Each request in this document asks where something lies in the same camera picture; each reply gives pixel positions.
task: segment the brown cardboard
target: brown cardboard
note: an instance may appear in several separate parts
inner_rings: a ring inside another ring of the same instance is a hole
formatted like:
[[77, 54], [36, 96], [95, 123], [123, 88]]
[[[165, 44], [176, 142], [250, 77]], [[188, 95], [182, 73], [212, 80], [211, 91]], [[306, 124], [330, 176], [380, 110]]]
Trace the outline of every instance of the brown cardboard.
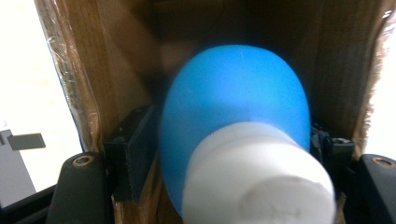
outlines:
[[[302, 81], [312, 115], [350, 138], [364, 120], [382, 16], [395, 2], [35, 0], [90, 150], [101, 150], [132, 109], [161, 103], [194, 54], [225, 44], [280, 55]], [[181, 223], [161, 179], [151, 174], [147, 188], [142, 203], [115, 205], [118, 223]]]

